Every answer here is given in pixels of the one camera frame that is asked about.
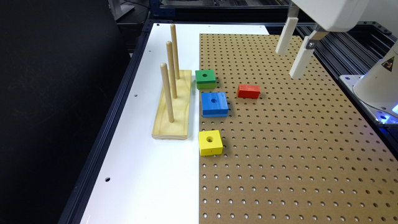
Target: wooden block base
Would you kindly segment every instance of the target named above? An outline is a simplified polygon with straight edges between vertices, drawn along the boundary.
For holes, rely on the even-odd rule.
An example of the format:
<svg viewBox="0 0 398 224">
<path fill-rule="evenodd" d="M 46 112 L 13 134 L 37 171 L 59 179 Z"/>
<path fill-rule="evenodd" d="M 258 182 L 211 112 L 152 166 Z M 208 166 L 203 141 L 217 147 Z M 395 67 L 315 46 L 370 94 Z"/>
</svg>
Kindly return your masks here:
<svg viewBox="0 0 398 224">
<path fill-rule="evenodd" d="M 164 89 L 160 94 L 152 137 L 154 139 L 184 140 L 188 137 L 188 115 L 191 93 L 191 70 L 180 70 L 180 79 L 176 80 L 177 98 L 172 98 L 174 122 L 169 122 Z"/>
</svg>

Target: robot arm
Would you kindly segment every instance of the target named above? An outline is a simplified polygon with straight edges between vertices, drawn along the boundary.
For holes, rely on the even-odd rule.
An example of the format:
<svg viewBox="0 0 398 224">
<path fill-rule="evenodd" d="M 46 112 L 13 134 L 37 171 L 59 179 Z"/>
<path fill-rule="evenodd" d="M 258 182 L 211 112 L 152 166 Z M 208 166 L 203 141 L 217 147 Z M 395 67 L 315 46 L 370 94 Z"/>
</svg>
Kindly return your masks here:
<svg viewBox="0 0 398 224">
<path fill-rule="evenodd" d="M 300 78 L 319 40 L 324 38 L 328 32 L 346 32 L 352 29 L 361 18 L 369 0 L 292 0 L 292 2 L 277 46 L 277 54 L 285 54 L 289 44 L 288 40 L 292 37 L 298 21 L 298 7 L 318 24 L 312 34 L 304 38 L 289 72 L 292 78 Z M 291 15 L 291 11 L 297 12 L 295 19 Z"/>
</svg>

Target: white tabletop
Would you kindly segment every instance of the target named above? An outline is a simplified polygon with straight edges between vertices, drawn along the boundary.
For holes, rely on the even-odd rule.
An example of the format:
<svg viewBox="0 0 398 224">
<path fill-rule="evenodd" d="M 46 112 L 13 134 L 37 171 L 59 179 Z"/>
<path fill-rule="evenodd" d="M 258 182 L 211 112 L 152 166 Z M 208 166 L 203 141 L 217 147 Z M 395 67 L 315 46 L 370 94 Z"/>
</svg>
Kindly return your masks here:
<svg viewBox="0 0 398 224">
<path fill-rule="evenodd" d="M 199 222 L 199 34 L 268 34 L 264 26 L 176 24 L 181 70 L 192 70 L 188 139 L 156 140 L 152 127 L 170 24 L 154 24 L 81 223 Z"/>
</svg>

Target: yellow block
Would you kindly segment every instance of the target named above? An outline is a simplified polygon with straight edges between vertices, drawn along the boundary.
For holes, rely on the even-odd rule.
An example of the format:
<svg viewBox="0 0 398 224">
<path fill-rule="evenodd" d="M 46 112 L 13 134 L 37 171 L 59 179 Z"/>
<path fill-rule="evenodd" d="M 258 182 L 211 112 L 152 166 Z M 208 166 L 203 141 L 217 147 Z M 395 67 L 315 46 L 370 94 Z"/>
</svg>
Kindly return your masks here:
<svg viewBox="0 0 398 224">
<path fill-rule="evenodd" d="M 198 133 L 200 156 L 220 155 L 223 153 L 223 142 L 220 131 L 200 131 Z"/>
<path fill-rule="evenodd" d="M 188 137 L 189 101 L 191 95 L 191 70 L 180 70 L 176 80 L 177 99 L 172 98 L 174 122 L 169 122 L 164 89 L 160 93 L 152 137 L 154 139 L 184 140 Z"/>
</svg>

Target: square block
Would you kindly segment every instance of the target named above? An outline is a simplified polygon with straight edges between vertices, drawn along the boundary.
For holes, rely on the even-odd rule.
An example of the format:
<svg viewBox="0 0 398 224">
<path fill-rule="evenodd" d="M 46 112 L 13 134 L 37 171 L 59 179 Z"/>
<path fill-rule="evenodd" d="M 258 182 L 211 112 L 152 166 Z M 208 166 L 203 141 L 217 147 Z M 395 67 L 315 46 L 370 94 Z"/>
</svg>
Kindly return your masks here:
<svg viewBox="0 0 398 224">
<path fill-rule="evenodd" d="M 205 88 L 216 88 L 216 83 L 204 83 L 204 84 L 197 83 L 197 88 L 198 90 Z"/>
<path fill-rule="evenodd" d="M 223 153 L 223 142 L 220 131 L 200 131 L 198 133 L 200 156 L 220 155 Z"/>
<path fill-rule="evenodd" d="M 238 97 L 257 99 L 260 95 L 260 87 L 257 85 L 242 85 L 238 86 Z"/>
<path fill-rule="evenodd" d="M 225 93 L 201 93 L 201 113 L 204 118 L 227 116 Z"/>
<path fill-rule="evenodd" d="M 216 83 L 216 77 L 213 70 L 197 70 L 195 71 L 197 84 Z"/>
</svg>

